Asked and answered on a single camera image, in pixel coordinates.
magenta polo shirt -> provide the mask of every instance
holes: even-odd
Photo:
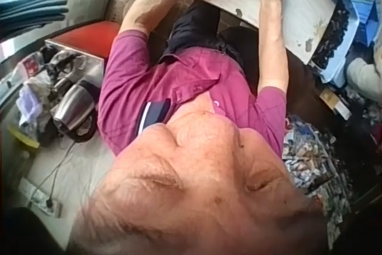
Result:
[[[183,103],[209,91],[215,113],[239,128],[258,131],[281,156],[287,103],[283,91],[265,87],[255,98],[240,66],[207,48],[164,56],[154,67],[149,63],[144,33],[129,30],[115,38],[98,106],[100,134],[115,155],[136,137],[139,114],[147,102],[171,100],[166,122]]]

elderly man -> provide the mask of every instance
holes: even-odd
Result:
[[[117,157],[68,253],[323,254],[321,209],[280,159],[282,1],[261,0],[256,97],[242,57],[216,37],[218,9],[203,2],[177,20],[150,66],[147,37],[175,1],[136,0],[114,41],[98,126]]]

floor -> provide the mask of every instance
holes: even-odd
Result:
[[[132,3],[132,1],[112,0],[107,18],[121,23],[126,3]],[[153,61],[161,55],[174,19],[191,2],[192,0],[179,1],[153,32],[149,40]],[[219,30],[239,24],[240,20],[236,17],[222,13]],[[331,122],[335,121],[335,118],[316,95],[312,74],[293,55],[289,56],[289,66],[291,84],[288,92],[288,111],[300,115],[305,121],[311,122],[318,128],[330,125]],[[35,159],[28,179],[39,185],[47,174],[50,174],[54,167],[60,163],[70,144],[69,139],[63,139],[56,141],[49,149],[42,149]],[[109,170],[112,162],[113,155],[103,144],[98,134],[87,143],[74,145],[65,163],[60,167],[53,192],[53,198],[63,204],[61,218],[47,217],[39,210],[35,210],[35,213],[63,248],[67,244],[70,229],[82,202],[92,193],[97,183]],[[50,177],[41,186],[42,190],[49,193],[52,182],[53,177]]]

cable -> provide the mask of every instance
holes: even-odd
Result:
[[[73,143],[69,146],[68,150],[66,151],[66,153],[64,154],[64,157],[63,159],[59,162],[59,164],[56,165],[55,168],[53,168],[52,172],[50,172],[49,175],[47,175],[47,177],[42,181],[40,182],[40,184],[36,187],[36,189],[33,191],[32,195],[30,196],[30,198],[28,199],[28,202],[26,204],[27,208],[31,208],[32,206],[32,199],[33,199],[33,196],[36,194],[36,192],[41,188],[41,186],[52,176],[53,173],[55,173],[54,175],[54,178],[53,178],[53,183],[52,183],[52,188],[51,188],[51,192],[50,192],[50,195],[49,195],[49,199],[47,200],[47,205],[52,203],[52,194],[54,192],[54,186],[55,186],[55,183],[56,183],[56,179],[57,179],[57,174],[58,174],[58,170],[60,169],[60,167],[63,165],[63,163],[65,162],[65,159],[66,157],[68,156],[69,152],[72,150],[72,148],[74,147],[76,142],[73,141]]]

